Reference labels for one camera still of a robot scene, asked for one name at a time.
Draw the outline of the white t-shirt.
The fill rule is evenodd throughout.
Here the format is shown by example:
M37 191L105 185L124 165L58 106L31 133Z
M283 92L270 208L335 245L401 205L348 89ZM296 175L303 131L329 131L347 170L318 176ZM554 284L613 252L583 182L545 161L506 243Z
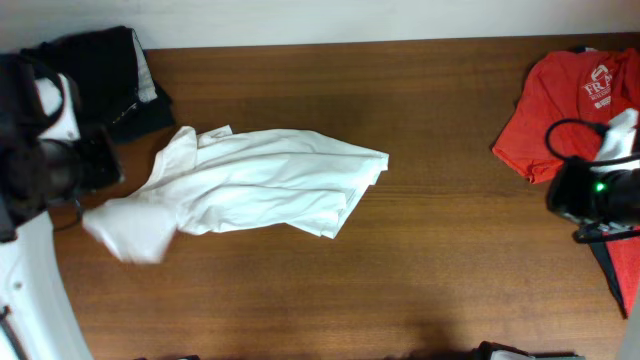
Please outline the white t-shirt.
M134 193L86 212L83 227L119 260L159 263L176 232L287 224L335 238L388 154L307 130L180 128Z

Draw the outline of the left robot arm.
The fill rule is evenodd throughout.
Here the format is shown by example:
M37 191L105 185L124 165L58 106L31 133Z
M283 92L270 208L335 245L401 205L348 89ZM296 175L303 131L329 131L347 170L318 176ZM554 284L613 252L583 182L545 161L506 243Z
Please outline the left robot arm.
M113 142L76 120L72 80L21 54L1 57L1 356L89 359L58 268L50 209L122 180Z

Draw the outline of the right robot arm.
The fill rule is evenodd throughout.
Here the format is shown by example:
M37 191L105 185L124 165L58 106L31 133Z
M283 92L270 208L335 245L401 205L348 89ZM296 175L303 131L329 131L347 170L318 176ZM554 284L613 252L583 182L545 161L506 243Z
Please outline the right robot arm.
M573 240L590 248L629 319L639 286L639 170L600 172L571 159L551 182L546 207L577 226Z

